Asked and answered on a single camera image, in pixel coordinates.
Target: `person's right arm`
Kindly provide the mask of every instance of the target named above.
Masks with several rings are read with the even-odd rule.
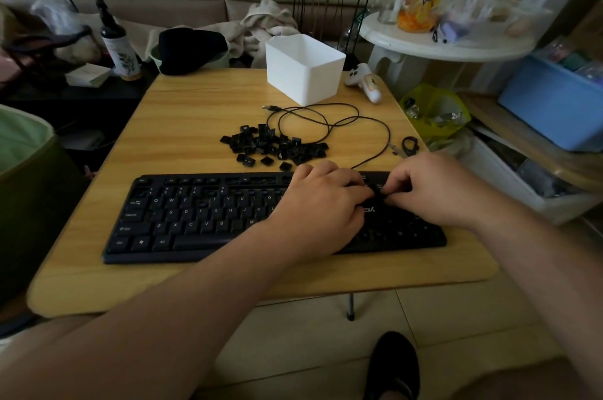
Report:
[[[412,190],[400,192],[408,180]],[[474,232],[603,397],[603,259],[442,153],[403,160],[382,192],[429,222]]]

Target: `towel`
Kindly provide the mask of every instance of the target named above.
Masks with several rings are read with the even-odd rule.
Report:
[[[82,24],[92,27],[98,42],[102,43],[99,30],[102,26],[98,14],[80,14]],[[165,27],[137,24],[115,18],[125,28],[134,51],[143,61],[149,61],[151,50],[159,42],[159,33]],[[275,35],[296,35],[297,23],[291,12],[281,8],[273,0],[261,0],[249,7],[242,21],[228,21],[199,27],[197,30],[217,31],[224,35],[230,44],[230,57],[236,59],[243,53],[253,57],[252,68],[266,68],[267,40]]]

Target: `thigh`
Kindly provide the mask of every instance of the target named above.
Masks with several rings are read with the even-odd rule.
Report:
[[[566,358],[490,373],[456,392],[451,400],[596,400]]]
[[[94,319],[94,316],[66,316],[49,320],[29,328],[17,336],[0,352],[0,371],[33,351],[57,341],[64,335]]]

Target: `person's left arm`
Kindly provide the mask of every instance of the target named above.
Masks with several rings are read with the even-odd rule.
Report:
[[[373,192],[329,161],[297,168],[266,221],[0,373],[0,398],[188,399],[264,292],[362,227]]]

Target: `round white table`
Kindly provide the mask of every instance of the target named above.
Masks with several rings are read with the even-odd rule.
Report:
[[[532,52],[536,45],[530,35],[520,38],[500,36],[472,47],[444,43],[441,39],[436,43],[431,33],[408,33],[396,24],[381,24],[377,15],[374,13],[364,19],[360,36],[375,45],[368,60],[368,66],[374,73],[378,72],[382,59],[391,61],[386,74],[380,76],[396,99],[421,83],[431,60],[463,63],[511,61]],[[464,65],[448,81],[448,87],[455,86],[463,69]]]

